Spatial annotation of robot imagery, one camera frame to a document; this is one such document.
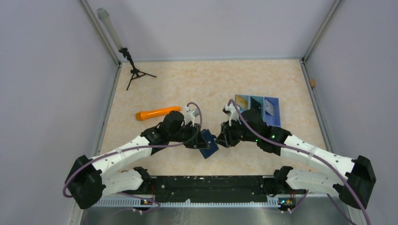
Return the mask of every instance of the orange tube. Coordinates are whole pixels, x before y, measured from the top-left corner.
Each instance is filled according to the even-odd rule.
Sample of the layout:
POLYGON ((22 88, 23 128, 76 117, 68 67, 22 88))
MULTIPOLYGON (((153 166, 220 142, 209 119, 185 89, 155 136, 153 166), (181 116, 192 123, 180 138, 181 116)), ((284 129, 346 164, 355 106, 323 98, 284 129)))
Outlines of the orange tube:
POLYGON ((143 120, 146 120, 149 118, 167 115, 171 111, 181 111, 181 108, 179 106, 173 106, 173 107, 169 107, 169 108, 156 109, 156 110, 152 110, 152 111, 140 111, 136 114, 136 118, 137 118, 137 120, 143 121, 143 120))

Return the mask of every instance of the blue box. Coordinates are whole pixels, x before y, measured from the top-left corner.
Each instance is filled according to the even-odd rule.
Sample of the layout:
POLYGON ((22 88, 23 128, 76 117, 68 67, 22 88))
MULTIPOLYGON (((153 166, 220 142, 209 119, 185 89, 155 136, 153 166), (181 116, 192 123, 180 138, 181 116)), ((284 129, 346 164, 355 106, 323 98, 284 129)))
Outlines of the blue box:
POLYGON ((281 127, 279 99, 277 97, 261 97, 251 95, 235 95, 235 102, 242 113, 252 107, 257 110, 262 120, 269 126, 281 127))

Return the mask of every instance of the orange plastic object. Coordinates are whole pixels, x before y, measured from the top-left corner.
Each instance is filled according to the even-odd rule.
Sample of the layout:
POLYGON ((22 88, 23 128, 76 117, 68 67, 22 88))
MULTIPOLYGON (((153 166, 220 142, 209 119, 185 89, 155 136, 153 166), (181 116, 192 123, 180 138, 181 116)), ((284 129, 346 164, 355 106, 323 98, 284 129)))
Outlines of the orange plastic object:
POLYGON ((157 109, 152 111, 140 111, 136 114, 136 118, 137 120, 143 121, 149 118, 167 115, 171 111, 181 111, 181 108, 179 106, 173 106, 169 108, 157 109))

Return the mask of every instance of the orange microphone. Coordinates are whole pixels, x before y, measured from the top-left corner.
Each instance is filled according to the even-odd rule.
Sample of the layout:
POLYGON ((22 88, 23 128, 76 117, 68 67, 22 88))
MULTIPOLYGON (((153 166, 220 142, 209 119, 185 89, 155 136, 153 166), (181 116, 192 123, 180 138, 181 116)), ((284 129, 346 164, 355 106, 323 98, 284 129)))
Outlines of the orange microphone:
POLYGON ((156 110, 152 110, 152 111, 140 111, 136 114, 136 119, 139 121, 143 121, 143 120, 146 120, 149 118, 167 115, 171 111, 181 111, 181 108, 179 106, 173 106, 173 107, 169 107, 169 108, 156 109, 156 110))

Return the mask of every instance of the tripod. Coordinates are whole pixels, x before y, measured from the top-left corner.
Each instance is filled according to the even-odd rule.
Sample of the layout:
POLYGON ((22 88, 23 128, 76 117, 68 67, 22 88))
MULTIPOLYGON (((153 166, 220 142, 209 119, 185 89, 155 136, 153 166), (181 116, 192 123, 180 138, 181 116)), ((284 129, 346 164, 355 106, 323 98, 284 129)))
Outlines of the tripod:
POLYGON ((127 85, 127 89, 126 89, 126 90, 129 90, 131 81, 134 80, 134 79, 143 77, 143 76, 145 76, 145 75, 152 76, 152 77, 157 77, 157 76, 154 76, 154 75, 152 75, 152 74, 148 74, 148 73, 145 73, 145 72, 141 72, 139 69, 137 69, 137 68, 135 67, 135 65, 134 65, 133 59, 131 58, 131 55, 130 55, 129 50, 128 50, 127 48, 122 48, 122 49, 119 50, 119 52, 120 52, 121 54, 123 54, 123 57, 125 57, 125 58, 130 62, 131 66, 133 67, 133 69, 130 70, 131 79, 130 79, 129 85, 127 85))
POLYGON ((156 77, 154 75, 141 72, 141 71, 139 71, 139 69, 137 69, 135 67, 133 59, 131 58, 131 55, 129 53, 129 50, 127 48, 123 47, 122 42, 120 41, 119 36, 117 35, 115 28, 113 27, 113 25, 111 23, 111 20, 109 18, 109 13, 104 8, 99 8, 99 9, 97 9, 97 15, 98 15, 99 20, 101 20, 101 22, 104 24, 105 28, 107 29, 109 35, 111 36, 111 38, 112 38, 113 42, 115 43, 115 46, 117 47, 119 52, 121 54, 123 54, 123 57, 126 58, 130 62, 131 66, 133 67, 133 69, 130 70, 131 79, 130 79, 129 85, 127 86, 126 90, 129 90, 131 81, 134 79, 143 77, 145 75, 156 77))

